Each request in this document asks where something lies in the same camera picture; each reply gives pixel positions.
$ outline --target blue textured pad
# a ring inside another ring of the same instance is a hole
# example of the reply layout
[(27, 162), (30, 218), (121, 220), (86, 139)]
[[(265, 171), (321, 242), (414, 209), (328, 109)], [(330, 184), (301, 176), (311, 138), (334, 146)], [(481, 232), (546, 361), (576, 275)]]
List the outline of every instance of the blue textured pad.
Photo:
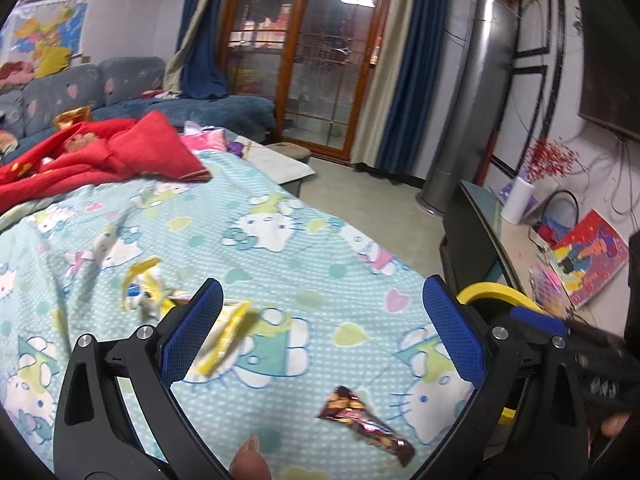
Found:
[(567, 337), (568, 335), (561, 319), (545, 316), (544, 314), (540, 314), (523, 306), (512, 308), (509, 316), (512, 319), (517, 319), (518, 321), (539, 328), (544, 332), (549, 332), (551, 335), (561, 335), (563, 337)]
[(184, 379), (222, 310), (224, 295), (219, 282), (211, 279), (200, 295), (201, 290), (189, 303), (190, 310), (183, 322), (162, 348), (160, 375), (166, 386)]
[(479, 388), (485, 376), (482, 345), (433, 276), (424, 282), (422, 302), (460, 377)]

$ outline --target black television screen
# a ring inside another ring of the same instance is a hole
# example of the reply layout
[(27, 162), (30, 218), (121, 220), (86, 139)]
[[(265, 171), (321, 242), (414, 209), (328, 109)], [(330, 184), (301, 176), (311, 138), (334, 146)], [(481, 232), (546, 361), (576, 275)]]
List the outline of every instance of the black television screen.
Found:
[(580, 0), (580, 117), (640, 140), (640, 30), (621, 0)]

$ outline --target light blue blanket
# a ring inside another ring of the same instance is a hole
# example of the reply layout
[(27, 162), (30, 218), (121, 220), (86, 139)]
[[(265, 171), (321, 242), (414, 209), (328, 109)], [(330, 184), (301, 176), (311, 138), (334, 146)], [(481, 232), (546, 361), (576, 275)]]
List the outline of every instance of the light blue blanket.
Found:
[[(274, 479), (409, 478), (444, 436), (471, 386), (422, 306), (423, 278), (338, 218), (306, 206), (228, 153), (213, 179), (85, 186), (0, 218), (0, 401), (52, 466), (56, 400), (76, 339), (128, 337), (129, 267), (161, 258), (165, 283), (194, 293), (208, 277), (248, 299), (260, 321), (210, 377), (172, 391), (228, 465), (251, 433)], [(407, 468), (316, 418), (344, 384), (416, 448)], [(122, 383), (147, 452), (161, 456)]]

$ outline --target red cloth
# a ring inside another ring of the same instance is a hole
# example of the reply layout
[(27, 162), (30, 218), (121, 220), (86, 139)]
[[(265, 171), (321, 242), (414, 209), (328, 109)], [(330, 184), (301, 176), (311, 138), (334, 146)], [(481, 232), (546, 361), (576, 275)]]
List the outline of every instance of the red cloth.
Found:
[[(77, 145), (86, 134), (97, 139), (76, 152), (65, 152), (66, 142)], [(45, 156), (55, 160), (43, 164)], [(0, 168), (0, 214), (26, 200), (86, 184), (121, 182), (141, 173), (172, 180), (211, 179), (161, 112), (153, 111), (139, 121), (84, 122), (60, 130)]]

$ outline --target shiny snack wrapper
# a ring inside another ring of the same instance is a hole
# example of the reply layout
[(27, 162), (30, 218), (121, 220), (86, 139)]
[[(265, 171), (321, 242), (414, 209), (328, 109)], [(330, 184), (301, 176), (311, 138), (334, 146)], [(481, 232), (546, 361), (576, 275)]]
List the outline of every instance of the shiny snack wrapper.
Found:
[(369, 444), (394, 455), (402, 467), (406, 467), (415, 455), (414, 446), (371, 415), (358, 396), (346, 386), (336, 388), (318, 418), (346, 424), (366, 438)]

